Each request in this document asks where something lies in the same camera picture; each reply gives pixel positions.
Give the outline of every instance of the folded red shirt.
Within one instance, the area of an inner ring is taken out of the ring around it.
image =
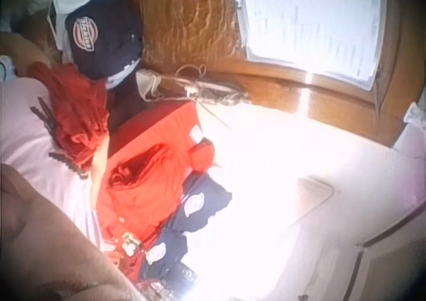
[[[127,232],[144,241],[176,210],[187,169],[170,147],[157,144],[111,171],[107,189]]]
[[[44,63],[34,63],[28,77],[42,82],[49,91],[54,137],[63,154],[79,169],[88,171],[97,147],[108,135],[105,83],[86,78],[74,65],[50,69]]]

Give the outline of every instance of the shirt logo patch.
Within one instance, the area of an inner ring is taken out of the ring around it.
[[[77,18],[73,27],[74,42],[78,48],[85,51],[95,51],[95,42],[98,39],[98,27],[88,18]]]
[[[162,242],[158,246],[154,246],[148,251],[148,253],[146,254],[146,261],[148,261],[148,263],[152,265],[154,262],[161,260],[162,257],[165,255],[166,244]]]
[[[184,211],[188,218],[194,212],[199,211],[204,205],[204,193],[201,192],[195,196],[191,196],[188,201],[185,202]]]

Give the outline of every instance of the tag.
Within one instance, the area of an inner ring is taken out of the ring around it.
[[[184,212],[188,218],[194,212],[199,211],[204,206],[204,193],[201,192],[195,196],[191,196],[184,205]]]
[[[163,256],[166,255],[166,244],[162,242],[158,246],[154,246],[151,248],[151,250],[148,251],[146,254],[146,261],[150,265],[152,265],[154,262],[159,261],[162,259]]]
[[[198,125],[195,125],[194,128],[192,128],[189,135],[196,144],[200,143],[201,140],[204,138],[204,134],[202,133],[201,128]]]

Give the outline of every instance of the person's arm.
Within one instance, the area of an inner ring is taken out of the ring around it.
[[[146,301],[15,169],[1,179],[0,280],[20,300]]]
[[[104,176],[105,170],[107,168],[108,146],[109,146],[109,136],[106,136],[102,144],[96,150],[95,155],[93,156],[92,167],[91,167],[91,178],[92,178],[91,207],[93,210],[96,210],[99,189],[101,188],[102,177]]]
[[[18,33],[0,33],[0,55],[12,58],[18,77],[25,77],[29,66],[36,61],[51,66],[46,54]]]

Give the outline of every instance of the cable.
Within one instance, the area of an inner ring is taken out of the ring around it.
[[[3,81],[6,81],[6,77],[7,77],[6,66],[2,61],[0,61],[0,65],[2,66],[3,70],[5,71],[5,74],[3,75]]]

